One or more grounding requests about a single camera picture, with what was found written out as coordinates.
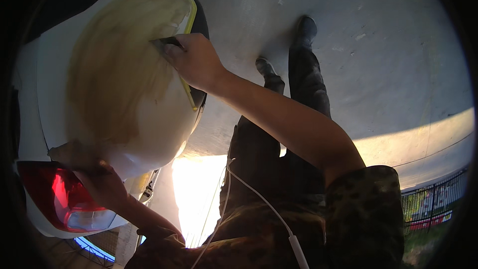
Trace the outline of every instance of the hand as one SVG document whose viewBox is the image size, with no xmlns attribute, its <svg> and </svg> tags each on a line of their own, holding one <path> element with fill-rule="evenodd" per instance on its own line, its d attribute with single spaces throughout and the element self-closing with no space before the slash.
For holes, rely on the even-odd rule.
<svg viewBox="0 0 478 269">
<path fill-rule="evenodd" d="M 123 181 L 115 172 L 113 167 L 105 161 L 100 160 L 99 164 L 110 174 L 100 176 L 89 176 L 82 172 L 75 171 L 91 197 L 102 207 L 118 213 L 129 201 L 129 193 L 124 188 Z"/>
<path fill-rule="evenodd" d="M 229 73 L 211 42 L 200 33 L 179 34 L 176 39 L 185 51 L 175 45 L 166 45 L 168 62 L 189 85 L 206 93 L 211 92 Z"/>
</svg>

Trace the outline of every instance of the white car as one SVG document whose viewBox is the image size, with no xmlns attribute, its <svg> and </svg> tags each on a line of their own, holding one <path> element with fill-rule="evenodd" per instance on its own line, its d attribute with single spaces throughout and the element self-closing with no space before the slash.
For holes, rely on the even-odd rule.
<svg viewBox="0 0 478 269">
<path fill-rule="evenodd" d="M 23 185 L 27 216 L 43 235 L 65 239 L 88 236 L 127 223 L 94 202 L 75 174 L 47 155 L 52 147 L 71 140 L 69 107 L 65 101 L 68 59 L 58 52 L 65 46 L 73 46 L 71 42 L 64 45 L 62 38 L 65 31 L 71 29 L 69 26 L 74 25 L 75 21 L 70 18 L 57 25 L 58 29 L 53 27 L 24 45 L 17 57 L 12 82 L 16 90 L 12 98 L 12 134 L 18 142 L 18 158 L 13 168 Z M 176 96 L 177 88 L 184 87 L 179 79 L 174 71 L 168 86 L 168 90 L 176 87 Z M 152 196 L 159 168 L 181 154 L 204 108 L 204 92 L 191 91 L 194 108 L 186 93 L 181 94 L 181 99 L 175 102 L 181 108 L 172 108 L 174 104 L 168 100 L 168 91 L 164 103 L 155 102 L 151 107 L 147 102 L 138 107 L 138 141 L 109 146 L 100 156 L 115 168 L 128 192 L 143 203 Z M 178 111 L 186 108 L 190 112 Z M 73 127 L 77 138 L 82 137 L 83 130 L 81 125 Z"/>
</svg>

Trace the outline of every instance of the person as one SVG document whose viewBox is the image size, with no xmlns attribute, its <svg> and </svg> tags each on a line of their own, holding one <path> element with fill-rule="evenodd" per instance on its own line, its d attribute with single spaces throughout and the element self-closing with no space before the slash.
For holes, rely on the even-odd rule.
<svg viewBox="0 0 478 269">
<path fill-rule="evenodd" d="M 256 60 L 264 87 L 227 71 L 201 34 L 177 35 L 170 63 L 191 86 L 242 114 L 228 152 L 229 169 L 262 194 L 297 236 L 310 268 L 398 268 L 404 249 L 397 172 L 366 167 L 349 136 L 330 116 L 315 22 L 303 16 L 289 50 L 291 98 L 265 58 Z M 287 153 L 279 157 L 280 143 Z M 79 175 L 92 197 L 138 227 L 146 241 L 126 268 L 185 268 L 205 245 L 185 248 L 181 232 L 128 195 L 121 179 Z M 226 175 L 222 222 L 195 268 L 298 268 L 279 218 L 249 188 Z"/>
</svg>

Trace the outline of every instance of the camouflage shirt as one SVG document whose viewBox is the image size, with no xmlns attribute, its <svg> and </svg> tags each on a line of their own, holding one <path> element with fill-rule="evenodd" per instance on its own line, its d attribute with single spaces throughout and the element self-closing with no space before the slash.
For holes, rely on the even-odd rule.
<svg viewBox="0 0 478 269">
<path fill-rule="evenodd" d="M 403 213 L 397 172 L 372 166 L 350 172 L 320 196 L 275 202 L 312 268 L 398 268 Z M 201 250 L 185 248 L 181 235 L 159 226 L 139 230 L 146 241 L 127 269 L 189 269 Z M 195 268 L 299 268 L 278 217 L 263 202 L 234 208 Z"/>
</svg>

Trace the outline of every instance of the car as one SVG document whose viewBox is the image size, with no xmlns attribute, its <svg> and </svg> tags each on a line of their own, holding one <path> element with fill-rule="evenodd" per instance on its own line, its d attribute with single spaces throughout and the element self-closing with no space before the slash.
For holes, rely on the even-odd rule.
<svg viewBox="0 0 478 269">
<path fill-rule="evenodd" d="M 197 0 L 193 1 L 197 4 L 197 16 L 191 31 L 201 32 L 208 37 L 202 8 Z M 92 235 L 127 223 L 116 213 L 99 206 L 75 174 L 63 164 L 51 160 L 48 155 L 53 147 L 71 140 L 71 135 L 68 134 L 72 128 L 68 106 L 65 104 L 66 67 L 57 66 L 61 63 L 57 60 L 53 61 L 54 66 L 45 66 L 52 62 L 45 62 L 44 59 L 48 54 L 54 56 L 62 50 L 61 42 L 52 45 L 51 36 L 62 36 L 65 31 L 62 27 L 68 30 L 68 24 L 83 10 L 84 4 L 76 14 L 69 12 L 69 15 L 46 21 L 39 36 L 35 35 L 38 35 L 38 31 L 31 34 L 36 37 L 22 46 L 12 82 L 11 136 L 17 157 L 13 169 L 23 189 L 27 217 L 43 235 L 64 239 Z M 174 74 L 174 79 L 179 79 L 177 73 Z M 139 123 L 147 127 L 139 136 L 141 144 L 110 146 L 102 151 L 100 157 L 115 168 L 130 195 L 144 204 L 153 195 L 153 186 L 161 166 L 181 154 L 189 135 L 201 118 L 206 94 L 191 88 L 191 96 L 194 112 L 188 113 L 186 119 L 179 121 L 182 124 L 175 127 L 178 133 L 164 134 L 161 129 L 167 130 L 168 127 L 154 126 L 159 117 L 163 123 L 168 123 L 178 116 L 171 105 L 164 104 L 161 107 L 164 109 L 160 110 L 162 112 L 149 114 L 146 119 L 142 119 L 144 123 Z M 83 128 L 80 126 L 73 128 L 75 137 L 82 137 Z M 166 136 L 158 140 L 159 135 Z M 168 152 L 162 154 L 161 158 L 156 158 L 156 152 L 148 150 L 151 143 L 161 143 L 168 148 Z"/>
</svg>

